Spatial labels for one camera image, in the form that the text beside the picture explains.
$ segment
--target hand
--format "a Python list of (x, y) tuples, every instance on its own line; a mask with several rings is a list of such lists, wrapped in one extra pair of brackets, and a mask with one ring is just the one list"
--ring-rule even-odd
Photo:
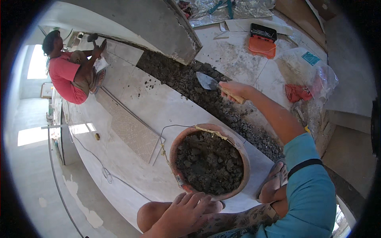
[(203, 215), (210, 200), (211, 196), (205, 196), (205, 193), (178, 195), (152, 226), (152, 234), (158, 234), (158, 237), (163, 238), (176, 238), (197, 231), (213, 217), (212, 214)]
[(104, 39), (104, 41), (102, 42), (101, 46), (97, 46), (95, 41), (93, 41), (93, 44), (94, 44), (94, 49), (93, 49), (93, 52), (91, 53), (91, 57), (94, 57), (95, 59), (97, 58), (100, 58), (101, 57), (101, 53), (104, 51), (105, 47), (106, 47), (106, 39)]
[[(221, 87), (223, 87), (223, 88), (228, 89), (233, 95), (240, 96), (240, 97), (243, 97), (245, 99), (248, 99), (249, 91), (251, 89), (253, 89), (253, 87), (250, 86), (250, 85), (247, 85), (247, 84), (244, 84), (244, 83), (235, 82), (235, 81), (230, 81), (230, 82), (222, 82), (222, 81), (220, 81), (219, 85)], [(221, 92), (221, 96), (223, 96), (223, 97), (227, 96), (227, 98), (229, 100), (231, 100), (233, 102), (236, 101), (234, 98), (232, 98), (229, 95), (226, 95), (226, 93), (224, 93), (224, 92)]]

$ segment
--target wrist strap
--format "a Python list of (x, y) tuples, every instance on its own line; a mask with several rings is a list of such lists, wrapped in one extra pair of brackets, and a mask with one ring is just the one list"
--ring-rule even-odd
[(304, 167), (307, 167), (309, 165), (322, 165), (323, 166), (323, 162), (321, 161), (321, 159), (309, 159), (309, 160), (303, 161), (302, 163), (295, 165), (295, 167), (293, 167), (288, 172), (288, 179), (290, 179), (291, 175), (293, 175), (296, 171), (298, 171), (299, 169), (302, 169)]

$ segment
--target blue shirt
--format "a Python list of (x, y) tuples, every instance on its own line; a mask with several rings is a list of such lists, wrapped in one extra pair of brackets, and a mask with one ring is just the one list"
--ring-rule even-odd
[[(297, 136), (284, 146), (287, 169), (309, 159), (320, 158), (309, 133)], [(321, 165), (296, 171), (287, 184), (288, 212), (271, 226), (261, 225), (255, 234), (242, 238), (331, 236), (336, 217), (335, 187)]]

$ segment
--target red cloth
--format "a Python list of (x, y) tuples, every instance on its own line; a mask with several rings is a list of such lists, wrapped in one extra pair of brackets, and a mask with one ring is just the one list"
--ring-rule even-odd
[(300, 99), (308, 101), (312, 98), (311, 92), (304, 85), (286, 84), (285, 88), (287, 99), (292, 103)]
[(50, 59), (49, 75), (57, 92), (67, 101), (81, 104), (86, 101), (84, 91), (73, 86), (79, 64), (69, 62), (72, 52), (61, 52), (61, 56)]

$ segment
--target clay pot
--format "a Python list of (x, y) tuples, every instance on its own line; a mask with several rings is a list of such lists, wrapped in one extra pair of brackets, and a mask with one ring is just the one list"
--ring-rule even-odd
[[(242, 162), (243, 162), (243, 178), (239, 187), (230, 193), (226, 193), (226, 194), (222, 194), (218, 196), (210, 194), (212, 196), (212, 201), (221, 201), (221, 200), (225, 200), (237, 195), (246, 186), (250, 177), (250, 162), (249, 162), (249, 157), (245, 150), (245, 147), (243, 146), (243, 142), (232, 132), (220, 126), (217, 126), (214, 124), (199, 124), (197, 126), (204, 129), (212, 130), (212, 131), (219, 131), (221, 135), (226, 136), (228, 140), (234, 145), (234, 147), (237, 148), (237, 150), (239, 151), (242, 158)], [(183, 130), (173, 141), (170, 154), (169, 154), (169, 162), (170, 162), (170, 167), (172, 169), (173, 175), (175, 176), (177, 183), (179, 184), (179, 187), (184, 189), (188, 193), (190, 192), (197, 193), (198, 191), (196, 191), (188, 182), (185, 181), (183, 174), (177, 168), (176, 160), (177, 160), (179, 145), (182, 144), (186, 136), (192, 135), (197, 132), (200, 132), (200, 130), (196, 129), (195, 127), (189, 127)]]

